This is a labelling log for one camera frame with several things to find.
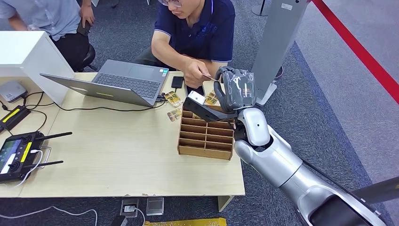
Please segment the person's right hand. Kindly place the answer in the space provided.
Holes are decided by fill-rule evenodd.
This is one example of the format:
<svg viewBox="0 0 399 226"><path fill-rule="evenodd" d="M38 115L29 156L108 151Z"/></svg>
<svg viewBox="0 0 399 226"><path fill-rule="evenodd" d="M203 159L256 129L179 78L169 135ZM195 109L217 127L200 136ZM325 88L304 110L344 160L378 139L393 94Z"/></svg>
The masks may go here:
<svg viewBox="0 0 399 226"><path fill-rule="evenodd" d="M210 81L211 76L204 62L190 59L183 70L184 82L188 87L198 88L204 81Z"/></svg>

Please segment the person's hand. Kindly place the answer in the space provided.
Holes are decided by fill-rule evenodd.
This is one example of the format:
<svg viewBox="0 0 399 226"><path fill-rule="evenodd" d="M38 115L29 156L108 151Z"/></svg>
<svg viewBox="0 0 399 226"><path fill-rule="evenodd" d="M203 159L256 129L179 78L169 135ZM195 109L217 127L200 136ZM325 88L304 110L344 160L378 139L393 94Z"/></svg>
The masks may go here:
<svg viewBox="0 0 399 226"><path fill-rule="evenodd" d="M90 26L93 25L95 17L91 7L91 1L89 2L82 2L80 7L80 15L82 18L82 27L85 28L86 24L88 23Z"/></svg>

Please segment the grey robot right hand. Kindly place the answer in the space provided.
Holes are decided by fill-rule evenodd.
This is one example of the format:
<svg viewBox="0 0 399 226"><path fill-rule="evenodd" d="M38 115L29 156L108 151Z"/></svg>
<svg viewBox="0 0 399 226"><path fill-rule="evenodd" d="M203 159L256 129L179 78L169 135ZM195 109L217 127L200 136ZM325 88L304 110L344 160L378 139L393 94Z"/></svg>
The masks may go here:
<svg viewBox="0 0 399 226"><path fill-rule="evenodd" d="M255 104L254 74L223 66L215 75L214 92L223 112L230 113Z"/></svg>

